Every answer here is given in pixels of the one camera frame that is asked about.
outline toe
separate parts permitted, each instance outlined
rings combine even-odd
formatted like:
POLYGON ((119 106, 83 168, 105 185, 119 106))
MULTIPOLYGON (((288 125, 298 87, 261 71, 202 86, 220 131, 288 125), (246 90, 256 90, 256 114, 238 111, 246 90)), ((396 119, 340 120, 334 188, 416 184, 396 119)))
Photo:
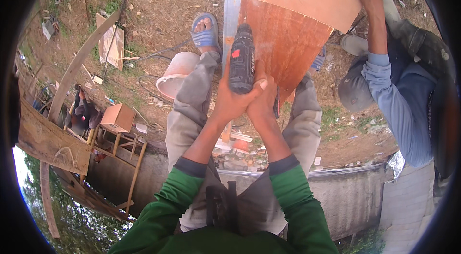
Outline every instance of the toe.
POLYGON ((202 19, 200 20, 200 31, 205 30, 205 21, 202 19))
POLYGON ((210 29, 210 28, 211 28, 212 25, 211 25, 211 19, 210 19, 210 18, 208 18, 208 17, 205 18, 205 19, 204 19, 204 23, 205 23, 205 27, 206 27, 207 29, 210 29))

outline drill chuck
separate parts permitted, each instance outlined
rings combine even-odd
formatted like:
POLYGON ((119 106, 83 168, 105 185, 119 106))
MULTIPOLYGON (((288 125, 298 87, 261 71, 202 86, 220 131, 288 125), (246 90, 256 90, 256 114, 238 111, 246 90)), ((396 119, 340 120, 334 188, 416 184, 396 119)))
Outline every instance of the drill chuck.
POLYGON ((255 74, 255 46, 250 25, 242 23, 230 51, 229 88, 234 93, 246 94, 253 88, 255 74))

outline dirt ground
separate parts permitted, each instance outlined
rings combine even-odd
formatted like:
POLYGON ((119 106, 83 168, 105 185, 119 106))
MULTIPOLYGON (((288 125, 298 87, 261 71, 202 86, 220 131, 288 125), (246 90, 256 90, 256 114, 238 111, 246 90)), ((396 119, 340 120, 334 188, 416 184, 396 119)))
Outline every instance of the dirt ground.
MULTIPOLYGON (((395 0, 402 18, 408 18, 419 27, 433 31, 440 35, 431 12, 424 0, 395 0)), ((55 0, 37 0, 31 12, 30 23, 26 26, 25 39, 18 46, 21 52, 29 58, 33 67, 43 63, 44 67, 38 77, 45 84, 55 85, 61 81, 74 55, 95 30, 95 13, 104 10, 110 15, 123 0, 63 0, 55 5, 55 0), (60 31, 50 41, 42 33, 42 22, 52 13, 59 21, 60 31)), ((218 26, 222 29, 224 16, 224 0, 127 0, 119 24, 125 33, 125 56, 144 57, 153 52, 164 50, 181 44, 190 38, 189 30, 195 16, 202 12, 212 13, 218 26)), ((361 10, 353 25, 356 25, 354 34, 366 38, 367 18, 361 10)), ((392 134, 386 128, 385 120, 377 105, 360 113, 349 113, 341 105, 337 96, 339 81, 347 73, 349 64, 354 58, 338 47, 341 33, 335 31, 326 44, 327 56, 322 69, 314 75, 318 101, 323 109, 321 124, 321 142, 316 156, 322 157, 323 168, 345 167, 346 164, 357 161, 384 161, 387 156, 395 152, 398 147, 392 134)), ((172 58, 181 51, 191 51, 199 54, 193 43, 169 50, 162 55, 172 58)), ((157 123, 159 127, 149 129, 149 140, 164 141, 166 135, 166 118, 171 110, 172 101, 164 96, 162 106, 157 100, 143 89, 138 83, 138 77, 144 74, 161 77, 167 69, 169 60, 163 58, 145 59, 135 64, 135 67, 124 67, 123 71, 110 69, 106 82, 103 85, 85 88, 87 96, 99 108, 111 105, 108 98, 116 103, 122 102, 135 107, 150 123, 157 123)), ((84 65, 90 73, 101 75, 104 65, 99 62, 97 49, 89 55, 84 65)), ((222 69, 215 72, 213 79, 213 93, 210 111, 214 108, 216 89, 222 69)), ((90 82, 88 74, 82 68, 76 76, 76 83, 84 85, 90 82)), ((155 87, 154 78, 141 79, 143 86, 157 96, 161 96, 155 87)), ((71 105, 74 94, 70 91, 66 104, 71 105)), ((281 109, 278 119, 283 129, 288 124, 291 103, 286 102, 281 109)), ((138 115, 137 122, 144 123, 138 115)), ((248 118, 241 117, 234 123, 235 130, 250 135, 254 140, 250 150, 257 154, 244 157, 233 156, 231 159, 254 160, 261 162, 265 168, 265 154, 261 148, 262 141, 252 127, 248 118)), ((217 158, 226 161, 224 156, 217 158)))

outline tree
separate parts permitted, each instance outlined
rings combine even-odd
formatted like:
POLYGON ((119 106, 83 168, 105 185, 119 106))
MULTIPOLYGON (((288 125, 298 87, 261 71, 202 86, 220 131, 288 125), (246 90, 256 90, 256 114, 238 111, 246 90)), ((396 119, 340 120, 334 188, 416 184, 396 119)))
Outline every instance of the tree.
POLYGON ((54 239, 48 230, 40 188, 40 161, 26 155, 24 161, 30 176, 23 195, 38 228, 58 253, 105 253, 131 227, 132 223, 118 221, 87 209, 67 195, 53 171, 50 171, 50 193, 56 225, 61 238, 54 239))

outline person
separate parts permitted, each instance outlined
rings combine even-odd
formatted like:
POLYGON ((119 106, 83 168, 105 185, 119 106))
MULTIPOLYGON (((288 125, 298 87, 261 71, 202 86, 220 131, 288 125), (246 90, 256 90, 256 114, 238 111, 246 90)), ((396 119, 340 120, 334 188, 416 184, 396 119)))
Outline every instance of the person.
POLYGON ((307 181, 320 143, 322 115, 312 74, 325 53, 297 86, 290 121, 282 133, 273 113, 277 85, 258 61, 253 89, 243 95, 229 89, 226 64, 215 108, 207 117, 212 77, 221 61, 213 15, 199 15, 191 35, 202 55, 184 79, 168 115, 168 177, 154 195, 157 201, 142 210, 108 253, 338 253, 307 181), (225 223, 210 226, 208 190, 228 192, 219 179, 212 150, 225 125, 245 112, 266 146, 269 167, 235 198, 237 216, 229 224, 237 228, 232 230, 225 223), (183 233, 173 235, 178 222, 183 233), (287 222, 285 241, 277 235, 287 222))
POLYGON ((68 128, 75 126, 78 130, 95 129, 101 122, 102 115, 102 111, 96 110, 92 102, 87 102, 85 92, 80 87, 75 94, 74 110, 72 114, 67 113, 64 122, 68 128))
POLYGON ((434 33, 402 20, 393 0, 360 1, 368 15, 368 41, 342 37, 343 49, 357 58, 338 85, 338 96, 350 112, 377 102, 403 158, 414 167, 425 165, 433 158, 431 94, 449 71, 451 54, 434 33))

